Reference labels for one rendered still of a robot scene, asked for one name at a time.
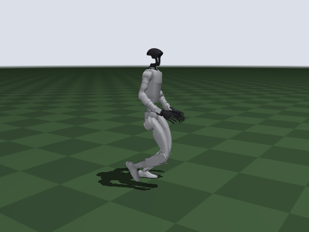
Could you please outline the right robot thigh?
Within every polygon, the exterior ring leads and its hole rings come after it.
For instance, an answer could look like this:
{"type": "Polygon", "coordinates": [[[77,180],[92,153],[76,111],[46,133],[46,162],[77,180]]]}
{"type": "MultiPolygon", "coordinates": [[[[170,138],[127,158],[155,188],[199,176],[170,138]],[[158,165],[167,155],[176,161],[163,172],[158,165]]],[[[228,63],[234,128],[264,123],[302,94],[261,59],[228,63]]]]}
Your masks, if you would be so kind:
{"type": "Polygon", "coordinates": [[[167,159],[164,161],[166,162],[169,159],[169,144],[163,128],[154,117],[151,118],[150,116],[146,118],[143,125],[148,131],[154,129],[152,131],[152,136],[161,149],[159,153],[163,153],[166,155],[167,159]]]}

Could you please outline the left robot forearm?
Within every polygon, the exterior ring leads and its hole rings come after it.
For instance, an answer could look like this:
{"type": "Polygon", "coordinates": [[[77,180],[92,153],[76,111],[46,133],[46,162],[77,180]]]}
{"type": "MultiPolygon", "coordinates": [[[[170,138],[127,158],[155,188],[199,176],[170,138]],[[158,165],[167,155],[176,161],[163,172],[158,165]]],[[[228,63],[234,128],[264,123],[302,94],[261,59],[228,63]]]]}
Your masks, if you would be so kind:
{"type": "Polygon", "coordinates": [[[170,105],[167,103],[167,101],[165,100],[165,97],[164,95],[162,95],[160,98],[159,98],[159,102],[161,103],[161,105],[163,106],[163,108],[165,110],[171,110],[170,109],[170,105]]]}

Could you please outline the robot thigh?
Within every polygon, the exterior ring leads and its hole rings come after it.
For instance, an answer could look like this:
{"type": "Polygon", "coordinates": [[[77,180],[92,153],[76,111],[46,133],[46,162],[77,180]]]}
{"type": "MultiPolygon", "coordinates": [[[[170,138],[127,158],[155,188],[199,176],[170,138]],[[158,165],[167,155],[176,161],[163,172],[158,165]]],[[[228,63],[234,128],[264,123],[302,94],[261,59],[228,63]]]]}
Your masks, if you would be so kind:
{"type": "Polygon", "coordinates": [[[154,129],[152,131],[152,136],[161,149],[159,153],[163,153],[166,155],[167,159],[164,161],[166,162],[169,159],[169,144],[163,128],[154,117],[151,118],[150,116],[146,118],[143,125],[148,131],[154,129]]]}
{"type": "MultiPolygon", "coordinates": [[[[168,144],[169,144],[169,153],[171,152],[171,147],[172,147],[172,137],[171,137],[171,132],[170,132],[170,128],[169,128],[169,125],[166,121],[166,119],[163,117],[163,116],[160,116],[158,115],[158,120],[157,120],[161,127],[163,128],[165,134],[166,134],[166,137],[167,137],[167,140],[168,140],[168,144]]],[[[160,149],[161,151],[161,149],[160,149]]]]}

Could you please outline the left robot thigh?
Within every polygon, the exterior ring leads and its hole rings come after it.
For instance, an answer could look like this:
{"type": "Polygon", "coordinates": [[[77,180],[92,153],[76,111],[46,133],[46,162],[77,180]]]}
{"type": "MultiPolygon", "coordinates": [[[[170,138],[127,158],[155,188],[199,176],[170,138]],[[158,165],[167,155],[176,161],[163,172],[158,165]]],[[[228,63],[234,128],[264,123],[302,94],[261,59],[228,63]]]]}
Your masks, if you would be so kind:
{"type": "MultiPolygon", "coordinates": [[[[169,144],[169,153],[171,152],[171,147],[172,147],[172,137],[171,137],[171,132],[170,132],[170,128],[169,128],[169,125],[166,121],[166,119],[163,117],[163,116],[160,116],[158,115],[158,120],[157,120],[161,127],[163,128],[165,134],[166,134],[166,137],[167,137],[167,140],[168,140],[168,144],[169,144]]],[[[161,151],[161,149],[160,149],[161,151]]]]}

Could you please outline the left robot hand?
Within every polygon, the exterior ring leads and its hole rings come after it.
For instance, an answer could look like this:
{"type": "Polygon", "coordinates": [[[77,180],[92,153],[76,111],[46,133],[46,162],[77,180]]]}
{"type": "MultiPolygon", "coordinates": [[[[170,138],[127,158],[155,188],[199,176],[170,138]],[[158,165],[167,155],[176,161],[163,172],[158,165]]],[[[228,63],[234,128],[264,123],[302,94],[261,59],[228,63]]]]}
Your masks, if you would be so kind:
{"type": "MultiPolygon", "coordinates": [[[[171,106],[170,106],[170,109],[171,109],[171,110],[175,110],[175,109],[172,108],[171,106]]],[[[181,112],[181,111],[178,111],[178,110],[175,110],[175,111],[176,111],[176,112],[172,112],[172,113],[174,113],[174,114],[176,114],[176,115],[179,116],[179,117],[175,116],[176,118],[178,118],[179,123],[183,122],[184,119],[185,119],[184,113],[181,112]],[[182,119],[183,119],[183,121],[182,121],[182,119]],[[180,120],[181,120],[181,122],[180,122],[180,120]]],[[[173,116],[174,116],[174,115],[173,115],[173,116]]]]}

